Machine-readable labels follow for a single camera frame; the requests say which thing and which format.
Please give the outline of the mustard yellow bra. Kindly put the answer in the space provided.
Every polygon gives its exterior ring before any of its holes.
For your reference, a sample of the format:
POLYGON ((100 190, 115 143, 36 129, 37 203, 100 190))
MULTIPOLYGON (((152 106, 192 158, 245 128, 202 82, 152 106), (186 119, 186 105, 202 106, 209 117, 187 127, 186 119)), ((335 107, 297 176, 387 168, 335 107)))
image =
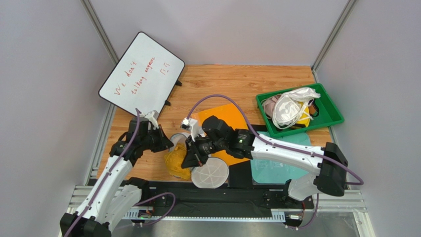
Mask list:
POLYGON ((175 148, 164 155, 164 162, 167 171, 170 175, 180 178, 182 180, 191 179, 191 171, 189 168, 182 168, 182 162, 187 154, 187 150, 184 145, 177 143, 175 148))

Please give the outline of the white mesh laundry bag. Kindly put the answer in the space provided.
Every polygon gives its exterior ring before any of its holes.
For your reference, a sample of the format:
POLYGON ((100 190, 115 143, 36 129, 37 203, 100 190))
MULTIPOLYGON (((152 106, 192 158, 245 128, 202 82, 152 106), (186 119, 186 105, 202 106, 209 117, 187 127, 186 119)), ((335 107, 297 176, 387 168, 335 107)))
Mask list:
POLYGON ((196 167, 181 168, 181 162, 186 155, 185 141, 188 133, 177 133, 171 136, 174 144, 164 155, 170 175, 183 180, 190 179, 197 188, 216 189, 221 187, 229 177, 229 166, 220 158, 208 157, 205 162, 196 167))

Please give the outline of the white bra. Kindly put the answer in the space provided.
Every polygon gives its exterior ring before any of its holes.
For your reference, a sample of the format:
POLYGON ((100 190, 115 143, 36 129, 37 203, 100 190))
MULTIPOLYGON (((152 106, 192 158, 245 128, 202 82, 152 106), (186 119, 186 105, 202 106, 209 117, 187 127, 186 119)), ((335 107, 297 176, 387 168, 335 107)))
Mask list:
POLYGON ((283 93, 274 107, 273 124, 280 130, 291 128, 303 114, 304 108, 310 106, 310 101, 320 97, 321 94, 310 87, 283 93))

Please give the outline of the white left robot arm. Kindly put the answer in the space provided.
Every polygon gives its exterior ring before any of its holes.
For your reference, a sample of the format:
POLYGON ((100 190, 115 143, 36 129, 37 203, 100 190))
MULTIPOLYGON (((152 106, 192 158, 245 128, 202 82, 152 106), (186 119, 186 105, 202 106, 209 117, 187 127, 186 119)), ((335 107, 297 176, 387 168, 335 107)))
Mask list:
POLYGON ((112 146, 106 166, 90 193, 74 213, 65 213, 60 229, 65 237, 110 237, 126 213, 148 192, 149 182, 130 178, 116 194, 124 178, 144 151, 154 153, 173 147, 153 116, 133 118, 112 146))

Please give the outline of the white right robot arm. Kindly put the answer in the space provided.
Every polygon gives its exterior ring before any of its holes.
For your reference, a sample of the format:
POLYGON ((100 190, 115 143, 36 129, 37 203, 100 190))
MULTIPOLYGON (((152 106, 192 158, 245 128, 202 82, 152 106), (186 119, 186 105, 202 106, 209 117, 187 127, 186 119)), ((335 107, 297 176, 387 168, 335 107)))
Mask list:
POLYGON ((182 168, 206 164, 210 155, 225 151, 237 159, 266 159, 307 171, 305 176, 285 182, 286 195, 302 201, 319 192, 341 197, 346 189, 348 161, 334 143, 324 147, 280 141, 248 129, 233 129, 215 116, 202 125, 185 118, 181 128, 190 132, 182 168))

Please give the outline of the pink bra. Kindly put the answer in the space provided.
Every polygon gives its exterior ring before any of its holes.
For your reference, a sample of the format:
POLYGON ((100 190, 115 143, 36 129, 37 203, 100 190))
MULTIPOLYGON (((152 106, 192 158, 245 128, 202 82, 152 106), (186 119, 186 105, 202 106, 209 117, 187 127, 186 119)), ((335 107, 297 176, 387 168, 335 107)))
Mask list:
POLYGON ((274 95, 274 96, 269 97, 268 99, 265 99, 262 102, 263 111, 269 119, 272 119, 274 107, 280 97, 281 97, 281 94, 274 95))

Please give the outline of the brown bra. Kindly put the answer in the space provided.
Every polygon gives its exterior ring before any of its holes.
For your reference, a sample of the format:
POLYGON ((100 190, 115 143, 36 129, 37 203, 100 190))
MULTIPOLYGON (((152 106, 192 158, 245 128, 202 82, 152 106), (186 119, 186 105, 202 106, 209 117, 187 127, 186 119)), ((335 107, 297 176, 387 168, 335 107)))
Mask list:
POLYGON ((312 117, 317 117, 319 115, 320 110, 316 104, 316 99, 310 101, 309 113, 312 117))

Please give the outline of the black mat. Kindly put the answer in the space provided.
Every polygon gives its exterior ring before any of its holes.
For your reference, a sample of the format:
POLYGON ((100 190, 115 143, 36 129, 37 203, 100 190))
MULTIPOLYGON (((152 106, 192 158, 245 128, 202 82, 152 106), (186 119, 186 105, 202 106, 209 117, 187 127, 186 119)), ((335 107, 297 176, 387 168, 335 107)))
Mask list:
POLYGON ((230 189, 282 189, 287 179, 272 183, 258 183, 253 179, 250 159, 229 166, 228 188, 230 189))

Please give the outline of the orange plastic folder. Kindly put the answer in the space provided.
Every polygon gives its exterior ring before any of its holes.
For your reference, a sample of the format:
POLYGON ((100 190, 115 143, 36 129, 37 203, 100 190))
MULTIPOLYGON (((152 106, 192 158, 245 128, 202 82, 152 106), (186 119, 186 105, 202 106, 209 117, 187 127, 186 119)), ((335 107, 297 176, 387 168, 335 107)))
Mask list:
MULTIPOLYGON (((225 122, 226 127, 231 127, 229 129, 230 133, 233 133, 236 129, 248 129, 247 123, 243 118, 242 113, 237 109, 237 107, 230 103, 219 107, 214 107, 207 109, 201 112, 194 112, 191 114, 190 118, 196 119, 199 122, 199 125, 208 119, 209 117, 215 116, 218 119, 225 122)), ((213 157, 220 158, 228 166, 241 163, 243 159, 235 158, 229 155, 226 151, 219 151, 212 155, 213 157)))

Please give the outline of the white whiteboard with red writing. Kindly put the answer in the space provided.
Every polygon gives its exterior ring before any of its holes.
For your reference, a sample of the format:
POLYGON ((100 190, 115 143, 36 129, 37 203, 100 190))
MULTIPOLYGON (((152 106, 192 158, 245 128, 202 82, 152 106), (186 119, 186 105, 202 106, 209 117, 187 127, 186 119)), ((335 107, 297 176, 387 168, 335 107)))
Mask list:
POLYGON ((136 115, 161 113, 169 105, 169 96, 179 84, 185 62, 144 32, 130 43, 98 95, 136 115))

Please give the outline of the teal cutting board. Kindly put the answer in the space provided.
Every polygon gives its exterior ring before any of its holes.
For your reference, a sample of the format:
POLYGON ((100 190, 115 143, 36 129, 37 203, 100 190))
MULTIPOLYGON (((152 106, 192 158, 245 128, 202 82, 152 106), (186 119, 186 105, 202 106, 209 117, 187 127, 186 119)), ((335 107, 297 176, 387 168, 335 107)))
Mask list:
MULTIPOLYGON (((311 146, 310 137, 307 133, 284 136, 278 138, 278 140, 298 145, 311 146)), ((258 185, 281 185, 287 180, 298 179, 308 174, 308 172, 303 169, 271 160, 253 159, 250 163, 252 178, 258 185)))

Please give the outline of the green plastic tray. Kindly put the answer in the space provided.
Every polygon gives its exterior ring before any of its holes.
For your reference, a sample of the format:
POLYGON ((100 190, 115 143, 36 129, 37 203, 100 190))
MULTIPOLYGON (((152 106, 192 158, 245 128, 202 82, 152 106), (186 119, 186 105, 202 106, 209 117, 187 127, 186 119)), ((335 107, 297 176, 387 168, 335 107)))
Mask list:
POLYGON ((337 108, 336 104, 333 102, 329 94, 327 93, 326 89, 321 83, 309 84, 305 85, 305 87, 309 87, 315 90, 315 92, 321 95, 320 98, 315 100, 315 105, 318 108, 318 115, 310 121, 308 127, 300 128, 300 129, 283 129, 280 130, 276 128, 273 124, 272 120, 268 119, 266 114, 263 110, 263 101, 272 97, 274 95, 289 92, 295 90, 295 88, 283 89, 278 91, 272 91, 267 93, 258 94, 255 96, 257 107, 260 110, 261 116, 263 117, 264 123, 267 127, 268 133, 273 138, 281 138, 284 136, 290 136, 298 133, 307 132, 310 130, 315 130, 323 127, 329 127, 332 125, 336 125, 339 123, 344 122, 344 117, 342 116, 341 112, 337 108))

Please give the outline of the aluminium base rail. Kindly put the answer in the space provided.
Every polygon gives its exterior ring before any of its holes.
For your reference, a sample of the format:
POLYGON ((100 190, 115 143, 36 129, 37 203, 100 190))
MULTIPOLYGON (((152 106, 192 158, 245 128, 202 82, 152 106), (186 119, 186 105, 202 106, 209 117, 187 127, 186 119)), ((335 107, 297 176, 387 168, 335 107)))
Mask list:
POLYGON ((255 221, 283 222, 290 215, 311 218, 312 213, 367 212, 362 194, 347 190, 342 197, 320 194, 304 201, 287 204, 279 186, 256 189, 234 189, 222 185, 218 189, 199 189, 187 182, 151 182, 147 197, 165 196, 131 208, 124 219, 156 220, 168 210, 165 220, 186 221, 255 221))

